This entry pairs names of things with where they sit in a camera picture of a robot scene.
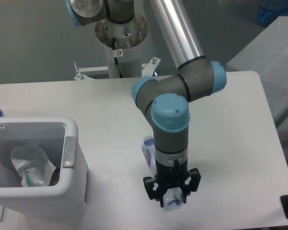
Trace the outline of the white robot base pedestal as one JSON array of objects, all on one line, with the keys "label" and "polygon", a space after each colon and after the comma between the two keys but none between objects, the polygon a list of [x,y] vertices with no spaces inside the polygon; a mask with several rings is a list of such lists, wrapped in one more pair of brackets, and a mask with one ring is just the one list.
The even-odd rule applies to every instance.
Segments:
[{"label": "white robot base pedestal", "polygon": [[110,79],[143,76],[142,50],[148,36],[148,23],[134,10],[110,12],[95,17],[74,14],[75,24],[96,23],[97,41],[105,51]]}]

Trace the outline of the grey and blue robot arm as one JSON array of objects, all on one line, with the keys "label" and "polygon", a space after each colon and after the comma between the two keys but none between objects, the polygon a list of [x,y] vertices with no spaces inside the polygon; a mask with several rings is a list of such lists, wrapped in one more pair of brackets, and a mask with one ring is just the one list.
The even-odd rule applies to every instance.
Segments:
[{"label": "grey and blue robot arm", "polygon": [[143,179],[151,200],[166,211],[186,202],[198,188],[198,169],[188,169],[189,103],[221,91],[225,69],[203,53],[180,0],[152,0],[150,5],[161,28],[178,73],[162,80],[143,77],[139,47],[148,34],[146,20],[134,10],[132,0],[68,0],[72,21],[95,23],[104,46],[111,78],[136,77],[132,98],[153,129],[143,144],[151,176]]}]

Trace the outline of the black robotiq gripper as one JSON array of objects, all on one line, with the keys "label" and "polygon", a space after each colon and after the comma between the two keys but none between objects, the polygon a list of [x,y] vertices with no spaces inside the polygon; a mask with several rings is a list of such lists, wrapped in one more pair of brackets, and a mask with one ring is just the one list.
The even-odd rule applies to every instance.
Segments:
[{"label": "black robotiq gripper", "polygon": [[198,168],[188,171],[188,160],[178,167],[168,167],[157,161],[156,175],[144,177],[143,183],[149,199],[160,202],[161,208],[165,208],[163,197],[168,189],[179,187],[185,204],[187,196],[197,191],[200,180]]}]

